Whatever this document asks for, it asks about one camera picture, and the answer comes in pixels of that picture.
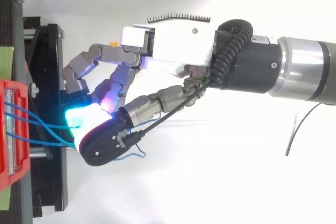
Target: black frame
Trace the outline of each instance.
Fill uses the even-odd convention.
[[[14,47],[12,80],[26,83],[22,3],[0,0],[0,46]],[[12,185],[9,211],[0,211],[0,223],[33,224],[30,171]]]
[[[46,123],[65,124],[62,94],[64,82],[61,31],[56,24],[37,26],[39,17],[25,17],[25,27],[35,29],[32,40],[25,40],[26,62],[32,82],[39,88],[39,93],[29,101],[29,110]],[[54,130],[57,135],[71,141],[68,131]],[[30,125],[32,139],[57,142],[44,128]],[[47,158],[32,158],[32,195],[34,218],[42,217],[43,206],[55,206],[55,211],[64,211],[68,206],[67,158],[65,147],[44,146]]]
[[[28,86],[36,83],[40,92],[36,98],[29,96],[29,110],[47,123],[64,124],[60,28],[56,24],[40,26],[36,21],[23,19],[19,1],[0,0],[0,46],[14,47],[12,80]],[[24,41],[24,22],[25,28],[36,29],[32,40]],[[69,132],[56,133],[72,140]],[[40,127],[30,126],[29,135],[31,139],[55,141]],[[33,224],[33,216],[42,216],[42,206],[55,206],[55,211],[67,207],[66,149],[45,147],[45,152],[46,158],[31,158],[31,170],[12,185],[9,211],[0,211],[1,224]]]

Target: green tape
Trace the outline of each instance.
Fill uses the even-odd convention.
[[[0,47],[0,80],[12,78],[14,47]]]
[[[0,210],[1,211],[8,211],[9,210],[9,203],[11,201],[11,187],[7,186],[5,189],[0,191]]]
[[[0,47],[0,80],[10,80],[12,78],[13,53],[14,47]],[[10,186],[7,186],[0,191],[0,210],[9,210],[10,188]]]

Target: orange component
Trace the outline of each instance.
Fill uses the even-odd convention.
[[[6,135],[6,118],[5,116],[5,90],[14,91],[12,103],[23,109],[28,110],[28,88],[23,83],[15,81],[0,80],[0,191],[6,186],[10,186],[15,181],[22,178],[30,169],[29,143],[13,138],[15,149],[14,173],[9,175],[8,169],[8,145]],[[14,114],[28,119],[28,115],[21,110],[15,109]],[[13,134],[23,138],[29,138],[29,125],[27,122],[15,119],[15,132]]]
[[[118,42],[110,42],[111,47],[119,47]]]

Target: glowing object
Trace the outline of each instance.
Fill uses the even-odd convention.
[[[79,144],[83,137],[95,127],[111,119],[112,116],[102,110],[97,103],[93,103],[88,106],[67,110],[65,118],[69,127],[79,126],[79,128],[70,130],[75,139],[76,149],[79,150]]]

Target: blue wire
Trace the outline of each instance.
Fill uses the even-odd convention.
[[[143,158],[144,157],[146,157],[146,155],[147,155],[147,153],[146,152],[143,152],[141,149],[140,149],[140,147],[138,146],[138,144],[135,144],[136,145],[136,147],[138,148],[138,150],[139,150],[139,152],[141,152],[142,154],[143,154]]]
[[[25,141],[25,142],[28,142],[28,143],[32,143],[32,144],[42,144],[42,145],[63,146],[63,147],[66,147],[66,146],[63,145],[63,144],[49,143],[49,142],[43,142],[43,141],[37,141],[37,140],[26,139],[26,138],[24,138],[24,137],[14,135],[14,134],[12,134],[12,133],[10,133],[10,132],[7,132],[7,131],[6,131],[6,134],[7,134],[8,136],[11,136],[11,137],[14,137],[14,138],[17,138],[17,139],[19,139],[19,140],[22,140],[22,141]]]
[[[128,155],[126,155],[126,156],[124,156],[124,157],[117,157],[117,158],[115,159],[115,161],[120,161],[120,160],[123,160],[123,159],[125,159],[125,158],[130,157],[130,156],[137,156],[137,157],[140,157],[140,158],[144,158],[144,157],[145,157],[145,156],[141,156],[140,154],[137,154],[137,153],[131,153],[131,154],[128,154]]]
[[[31,124],[36,124],[36,125],[42,126],[39,122],[36,122],[36,121],[33,121],[33,120],[28,120],[28,119],[25,119],[25,118],[22,118],[20,116],[13,115],[13,114],[10,114],[10,113],[7,113],[7,112],[5,112],[5,115],[8,115],[12,118],[19,119],[19,120],[24,121],[24,122],[28,122],[28,123],[31,123]],[[60,125],[54,125],[54,124],[48,124],[48,123],[46,123],[46,126],[48,126],[50,128],[62,129],[62,130],[69,130],[69,129],[72,129],[72,128],[78,128],[78,126],[77,127],[68,127],[68,126],[60,126]]]
[[[68,145],[69,147],[72,148],[76,148],[75,145],[73,143],[68,143],[67,141],[64,141],[63,139],[61,139],[58,135],[55,134],[55,132],[53,132],[43,121],[41,118],[39,118],[37,115],[35,115],[34,113],[31,113],[28,110],[25,110],[24,108],[21,108],[20,106],[17,106],[15,104],[9,103],[9,102],[5,102],[5,105],[7,106],[11,106],[14,107],[18,110],[21,110],[25,113],[27,113],[28,115],[30,115],[31,117],[35,118],[54,138],[56,138],[58,141],[60,141],[61,143]]]
[[[147,123],[150,123],[150,122],[157,121],[157,120],[160,119],[160,118],[161,118],[161,113],[160,113],[160,116],[159,116],[158,118],[156,118],[156,119],[151,119],[151,120],[149,120],[149,121],[147,121],[147,122],[141,123],[141,124],[137,125],[136,127],[139,127],[139,126],[141,126],[141,125],[144,125],[144,124],[147,124]],[[145,158],[146,155],[147,155],[147,153],[144,152],[144,151],[142,151],[142,150],[140,149],[140,147],[138,146],[138,144],[135,144],[135,145],[136,145],[136,147],[138,148],[139,152],[141,152],[141,153],[143,154],[143,156],[141,156],[141,155],[139,155],[139,154],[137,154],[137,153],[131,153],[131,154],[126,155],[125,157],[116,158],[115,161],[123,160],[124,158],[127,158],[127,157],[132,156],[132,155],[135,155],[135,156],[138,156],[138,157],[141,157],[141,158]]]

